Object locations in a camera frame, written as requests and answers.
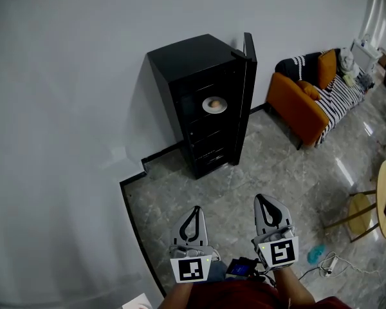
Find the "black baseboard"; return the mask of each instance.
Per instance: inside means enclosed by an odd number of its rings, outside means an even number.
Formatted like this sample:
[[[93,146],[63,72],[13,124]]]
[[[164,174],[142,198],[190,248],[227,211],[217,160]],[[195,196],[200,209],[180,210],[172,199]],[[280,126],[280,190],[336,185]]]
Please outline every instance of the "black baseboard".
[[[153,277],[154,281],[156,282],[157,287],[160,290],[160,293],[162,294],[163,297],[165,297],[166,291],[163,288],[163,286],[161,285],[160,280],[159,280],[158,276],[156,275],[156,272],[153,269],[152,263],[150,262],[149,256],[147,255],[147,251],[143,246],[142,239],[140,238],[139,232],[138,232],[136,224],[134,222],[134,218],[133,218],[133,214],[132,214],[131,209],[130,209],[129,201],[127,200],[127,196],[126,196],[126,193],[124,191],[124,187],[122,186],[123,182],[120,182],[120,188],[122,190],[124,205],[126,206],[127,214],[129,215],[129,219],[130,219],[131,226],[133,228],[134,235],[136,236],[137,243],[139,244],[140,251],[142,252],[143,258],[147,264],[147,268],[149,268],[150,273],[152,274],[152,277]]]
[[[141,172],[141,173],[139,173],[139,174],[137,174],[137,175],[134,175],[134,176],[132,176],[132,177],[130,177],[130,178],[124,180],[124,181],[121,181],[121,182],[120,182],[120,186],[121,186],[121,187],[124,187],[125,185],[130,184],[131,182],[137,181],[137,180],[139,180],[140,178],[143,178],[143,177],[145,177],[145,176],[147,176],[147,173],[146,173],[145,171],[144,171],[144,172]]]
[[[258,112],[258,111],[260,111],[260,110],[264,110],[264,109],[266,109],[268,106],[269,106],[269,104],[268,104],[267,102],[266,102],[266,103],[263,103],[263,104],[261,104],[261,105],[259,105],[259,106],[256,106],[256,107],[254,107],[253,109],[250,109],[249,115],[251,115],[252,113]]]
[[[260,110],[267,109],[268,107],[269,107],[269,104],[267,102],[263,103],[263,104],[261,104],[259,106],[254,107],[253,109],[251,109],[250,112],[249,112],[249,115],[251,115],[252,113],[258,112]],[[143,164],[143,168],[144,168],[145,171],[140,173],[140,174],[134,175],[131,178],[128,178],[128,179],[126,179],[124,181],[121,181],[120,185],[124,186],[124,185],[130,184],[131,182],[137,181],[140,178],[143,178],[143,177],[147,176],[146,168],[145,168],[145,164],[147,162],[151,162],[152,160],[154,160],[156,158],[159,158],[159,157],[165,155],[166,153],[169,153],[169,152],[171,152],[173,150],[178,149],[179,147],[182,146],[182,144],[183,144],[183,141],[180,141],[180,142],[178,142],[176,144],[173,144],[173,145],[171,145],[171,146],[161,150],[160,152],[153,153],[152,155],[150,155],[150,156],[148,156],[146,158],[143,158],[142,159],[142,164]]]
[[[173,144],[173,145],[167,147],[166,149],[161,150],[160,152],[153,153],[151,156],[148,156],[148,157],[146,157],[146,158],[143,158],[143,159],[142,159],[142,164],[144,165],[144,164],[146,164],[147,162],[151,162],[152,160],[154,160],[154,159],[156,159],[156,158],[159,158],[160,156],[163,156],[163,155],[165,155],[166,153],[169,153],[169,152],[171,152],[171,151],[173,151],[173,150],[175,150],[175,149],[181,147],[182,143],[183,143],[183,141],[180,141],[180,142],[178,142],[178,143],[176,143],[176,144]]]

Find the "black and white striped cushion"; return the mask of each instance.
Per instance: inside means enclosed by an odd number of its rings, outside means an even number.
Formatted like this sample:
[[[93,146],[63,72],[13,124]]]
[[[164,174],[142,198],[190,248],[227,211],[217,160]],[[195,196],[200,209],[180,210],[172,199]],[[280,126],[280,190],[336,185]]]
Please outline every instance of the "black and white striped cushion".
[[[320,93],[320,100],[315,102],[329,117],[328,125],[316,142],[318,146],[323,143],[328,132],[335,128],[346,113],[364,99],[365,92],[357,81],[354,86],[348,87],[339,75],[336,75],[326,89],[318,87],[316,89]]]

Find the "cabinet door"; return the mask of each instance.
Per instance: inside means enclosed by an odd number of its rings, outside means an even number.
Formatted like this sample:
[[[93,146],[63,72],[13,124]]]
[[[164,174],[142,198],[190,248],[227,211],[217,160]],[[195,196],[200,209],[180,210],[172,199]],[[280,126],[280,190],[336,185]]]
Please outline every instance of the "cabinet door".
[[[247,122],[249,120],[250,106],[252,105],[257,69],[256,51],[253,44],[253,38],[252,35],[247,32],[244,33],[243,53],[246,55],[246,58],[242,59],[244,63],[243,99],[241,102],[239,127],[237,130],[234,156],[232,160],[233,165],[237,165],[240,161]]]

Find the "gray marble floor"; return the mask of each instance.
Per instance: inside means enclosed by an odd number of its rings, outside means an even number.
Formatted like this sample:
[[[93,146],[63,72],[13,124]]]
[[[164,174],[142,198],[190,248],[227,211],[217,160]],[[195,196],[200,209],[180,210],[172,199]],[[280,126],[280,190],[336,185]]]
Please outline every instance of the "gray marble floor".
[[[386,239],[380,231],[353,244],[347,227],[323,231],[323,225],[346,216],[349,192],[376,187],[370,179],[386,159],[381,143],[386,143],[383,85],[372,89],[316,149],[296,150],[297,139],[280,117],[259,111],[250,116],[238,166],[224,165],[194,180],[177,150],[149,162],[148,175],[127,185],[125,193],[162,285],[169,290],[174,283],[170,229],[194,205],[203,208],[209,243],[226,264],[240,256],[256,258],[250,243],[256,235],[253,199],[264,193],[291,211],[300,244],[299,262],[292,266],[296,275],[314,267],[307,254],[319,244],[326,246],[324,254],[334,250],[361,269],[380,271],[381,279],[352,269],[334,279],[311,272],[302,282],[316,300],[335,295],[352,308],[386,308]],[[371,223],[376,221],[374,215]],[[335,272],[344,267],[339,262]]]

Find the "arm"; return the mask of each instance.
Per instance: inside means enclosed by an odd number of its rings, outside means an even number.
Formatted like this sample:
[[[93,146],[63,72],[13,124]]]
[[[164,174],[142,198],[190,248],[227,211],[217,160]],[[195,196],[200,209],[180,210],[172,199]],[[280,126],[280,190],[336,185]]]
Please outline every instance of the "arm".
[[[193,283],[176,284],[158,309],[185,309],[192,291]]]
[[[288,305],[289,299],[294,305],[315,304],[315,299],[297,279],[290,267],[274,270],[276,287],[280,300]]]

